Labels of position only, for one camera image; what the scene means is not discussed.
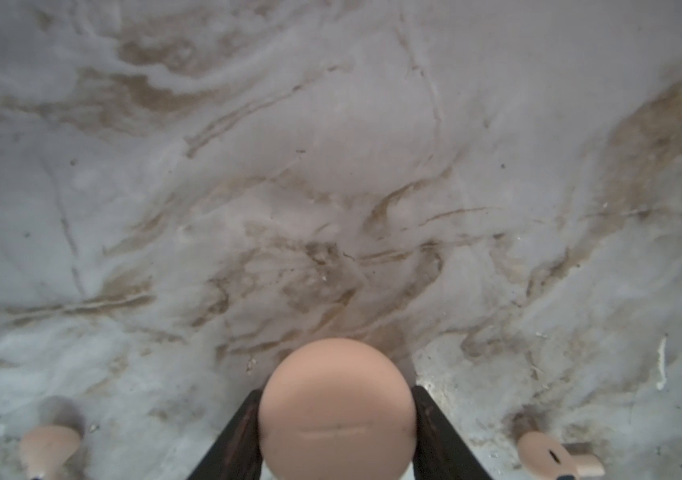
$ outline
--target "debris speck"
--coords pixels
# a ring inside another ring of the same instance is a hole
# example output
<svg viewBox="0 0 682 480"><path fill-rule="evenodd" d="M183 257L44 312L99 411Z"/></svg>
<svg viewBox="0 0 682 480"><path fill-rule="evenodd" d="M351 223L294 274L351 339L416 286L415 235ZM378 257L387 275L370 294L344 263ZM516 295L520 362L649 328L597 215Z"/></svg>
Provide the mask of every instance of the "debris speck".
<svg viewBox="0 0 682 480"><path fill-rule="evenodd" d="M247 373L248 375L251 375L251 372L253 371L253 367L256 366L257 363L258 363L258 361L251 357L247 363L247 366L245 367L245 373Z"/></svg>
<svg viewBox="0 0 682 480"><path fill-rule="evenodd" d="M661 379L656 382L656 389L661 391L667 385L667 336L664 335L658 344L658 374Z"/></svg>

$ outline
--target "peach-colored charging case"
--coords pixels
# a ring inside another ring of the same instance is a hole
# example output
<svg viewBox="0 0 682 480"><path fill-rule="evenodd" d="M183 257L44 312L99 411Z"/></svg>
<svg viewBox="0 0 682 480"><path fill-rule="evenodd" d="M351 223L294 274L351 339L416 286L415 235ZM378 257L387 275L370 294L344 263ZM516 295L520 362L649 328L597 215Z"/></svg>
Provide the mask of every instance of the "peach-colored charging case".
<svg viewBox="0 0 682 480"><path fill-rule="evenodd" d="M396 480L415 451L415 404L397 367L362 342L309 343L259 406L263 458L281 480Z"/></svg>

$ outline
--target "gray marble surface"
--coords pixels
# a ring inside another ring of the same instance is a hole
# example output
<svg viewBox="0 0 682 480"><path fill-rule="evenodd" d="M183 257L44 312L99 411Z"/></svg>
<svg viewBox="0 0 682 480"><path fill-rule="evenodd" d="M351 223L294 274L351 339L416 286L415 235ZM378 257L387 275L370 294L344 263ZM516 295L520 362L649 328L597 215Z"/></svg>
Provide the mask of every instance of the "gray marble surface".
<svg viewBox="0 0 682 480"><path fill-rule="evenodd" d="M682 1L0 2L0 478L184 479L327 336L682 478Z"/></svg>

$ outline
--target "marble surface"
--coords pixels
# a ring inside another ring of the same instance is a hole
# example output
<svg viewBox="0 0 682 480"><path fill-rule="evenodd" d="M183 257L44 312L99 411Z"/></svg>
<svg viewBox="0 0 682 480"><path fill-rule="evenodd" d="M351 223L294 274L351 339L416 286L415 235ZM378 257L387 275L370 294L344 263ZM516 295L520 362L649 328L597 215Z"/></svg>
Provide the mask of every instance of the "marble surface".
<svg viewBox="0 0 682 480"><path fill-rule="evenodd" d="M0 478L184 479L327 336L682 478L682 0L0 2Z"/></svg>

